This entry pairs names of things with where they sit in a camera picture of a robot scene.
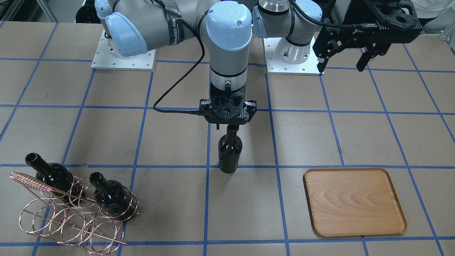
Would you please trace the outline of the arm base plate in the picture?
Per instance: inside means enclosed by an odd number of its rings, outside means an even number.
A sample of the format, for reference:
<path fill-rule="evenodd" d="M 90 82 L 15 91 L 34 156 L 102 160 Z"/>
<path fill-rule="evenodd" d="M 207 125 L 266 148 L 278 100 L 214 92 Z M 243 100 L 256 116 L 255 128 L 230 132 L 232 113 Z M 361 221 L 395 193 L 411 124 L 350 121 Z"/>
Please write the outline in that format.
<path fill-rule="evenodd" d="M 317 68 L 318 57 L 314 54 L 312 38 L 309 45 L 296 47 L 285 38 L 264 38 L 264 55 L 268 74 L 274 75 L 312 75 L 320 76 Z"/>
<path fill-rule="evenodd" d="M 102 31 L 91 68 L 95 70 L 152 71 L 156 63 L 156 50 L 131 57 L 121 56 L 112 39 Z"/>

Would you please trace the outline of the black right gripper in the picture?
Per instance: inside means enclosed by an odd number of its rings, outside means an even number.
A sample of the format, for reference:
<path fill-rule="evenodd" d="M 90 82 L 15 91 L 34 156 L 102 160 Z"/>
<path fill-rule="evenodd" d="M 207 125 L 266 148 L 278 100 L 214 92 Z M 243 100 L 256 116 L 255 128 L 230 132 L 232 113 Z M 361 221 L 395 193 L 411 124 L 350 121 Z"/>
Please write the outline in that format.
<path fill-rule="evenodd" d="M 208 123 L 243 125 L 257 112 L 255 100 L 246 101 L 246 85 L 234 91 L 223 91 L 210 84 L 210 100 L 200 100 L 199 115 Z"/>

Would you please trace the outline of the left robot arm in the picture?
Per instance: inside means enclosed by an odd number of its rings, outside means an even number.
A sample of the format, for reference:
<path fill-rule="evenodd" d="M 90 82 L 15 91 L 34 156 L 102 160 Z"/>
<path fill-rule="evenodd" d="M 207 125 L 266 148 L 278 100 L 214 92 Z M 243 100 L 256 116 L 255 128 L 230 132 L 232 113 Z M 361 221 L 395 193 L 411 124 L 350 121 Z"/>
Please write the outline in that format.
<path fill-rule="evenodd" d="M 279 38 L 285 63 L 305 62 L 310 49 L 322 73 L 332 56 L 363 48 L 356 68 L 384 56 L 392 44 L 410 43 L 423 27 L 409 0 L 259 0 L 252 8 L 259 38 Z"/>

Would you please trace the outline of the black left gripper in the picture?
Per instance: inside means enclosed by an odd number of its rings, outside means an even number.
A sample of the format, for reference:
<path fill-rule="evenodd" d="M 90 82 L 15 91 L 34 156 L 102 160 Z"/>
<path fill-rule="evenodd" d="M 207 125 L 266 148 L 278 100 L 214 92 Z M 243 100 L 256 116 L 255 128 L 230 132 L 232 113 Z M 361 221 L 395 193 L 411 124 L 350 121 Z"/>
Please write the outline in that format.
<path fill-rule="evenodd" d="M 312 49 L 323 73 L 329 59 L 344 49 L 363 48 L 356 68 L 364 71 L 370 60 L 384 56 L 392 44 L 410 43 L 423 27 L 409 0 L 350 0 L 346 9 L 334 5 Z"/>

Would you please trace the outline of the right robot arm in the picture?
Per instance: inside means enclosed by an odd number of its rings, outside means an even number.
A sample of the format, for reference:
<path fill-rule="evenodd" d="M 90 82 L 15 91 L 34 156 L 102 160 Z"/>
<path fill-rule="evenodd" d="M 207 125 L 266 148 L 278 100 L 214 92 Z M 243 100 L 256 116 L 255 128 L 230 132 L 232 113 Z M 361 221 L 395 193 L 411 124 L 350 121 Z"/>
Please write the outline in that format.
<path fill-rule="evenodd" d="M 96 0 L 98 18 L 119 55 L 131 57 L 196 38 L 202 55 L 209 54 L 210 97 L 199 109 L 158 112 L 203 116 L 208 123 L 243 125 L 257 105 L 246 101 L 252 14 L 237 1 L 221 0 Z"/>

